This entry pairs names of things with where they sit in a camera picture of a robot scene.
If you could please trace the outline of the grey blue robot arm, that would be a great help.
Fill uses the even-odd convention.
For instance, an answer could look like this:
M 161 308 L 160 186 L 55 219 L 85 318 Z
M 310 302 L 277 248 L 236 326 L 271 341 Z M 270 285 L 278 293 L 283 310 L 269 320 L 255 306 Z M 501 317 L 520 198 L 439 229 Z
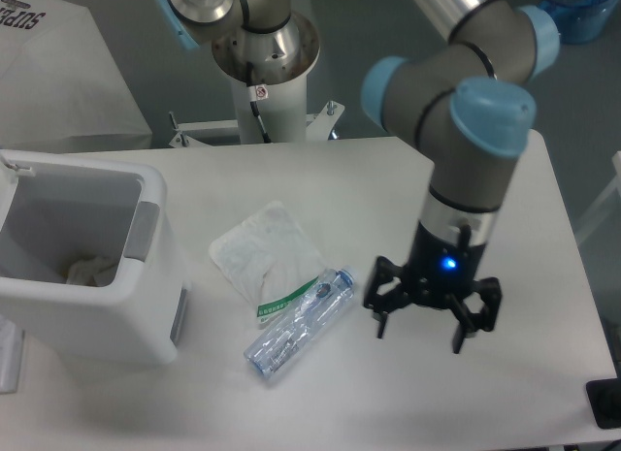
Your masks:
M 446 40 L 421 63 L 377 62 L 364 79 L 368 118 L 433 162 L 428 194 L 405 264 L 378 257 L 363 304 L 380 325 L 409 305 L 448 310 L 465 339 L 495 328 L 503 293 L 475 274 L 490 240 L 536 104 L 524 84 L 549 68 L 560 46 L 554 20 L 505 0 L 413 0 Z M 290 104 L 269 109 L 276 87 L 315 62 L 312 27 L 291 0 L 156 0 L 187 48 L 210 44 L 220 69 L 237 81 L 246 143 L 297 141 L 306 118 Z

